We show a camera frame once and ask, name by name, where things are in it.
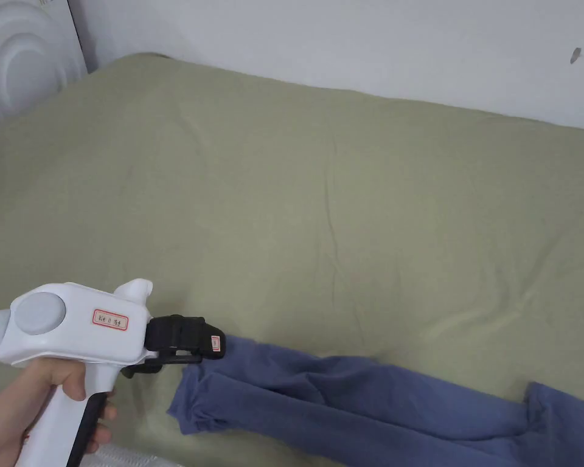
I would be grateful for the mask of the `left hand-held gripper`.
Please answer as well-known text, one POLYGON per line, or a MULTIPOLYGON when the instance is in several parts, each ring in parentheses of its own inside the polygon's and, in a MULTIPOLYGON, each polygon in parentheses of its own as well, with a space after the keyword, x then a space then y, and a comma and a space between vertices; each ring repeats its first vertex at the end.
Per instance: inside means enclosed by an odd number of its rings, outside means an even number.
POLYGON ((199 364, 226 356, 225 334, 205 325, 203 317, 173 314, 151 320, 146 303, 152 289, 152 282, 142 278, 112 293, 50 283, 0 310, 1 363, 24 367, 50 357, 86 366, 85 399, 74 401, 55 389, 23 443, 18 466, 78 466, 121 369, 144 360, 147 365, 199 364), (148 358, 153 352, 156 356, 148 358))

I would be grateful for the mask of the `person's left hand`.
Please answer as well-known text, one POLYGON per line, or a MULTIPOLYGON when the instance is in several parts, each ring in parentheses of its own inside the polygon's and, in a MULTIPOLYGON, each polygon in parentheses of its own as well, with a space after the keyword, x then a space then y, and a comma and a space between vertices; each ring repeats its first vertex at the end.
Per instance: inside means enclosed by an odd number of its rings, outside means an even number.
POLYGON ((0 466, 15 466, 24 436, 52 389, 62 387, 75 401, 85 398, 85 365, 54 358, 33 360, 0 392, 0 466))

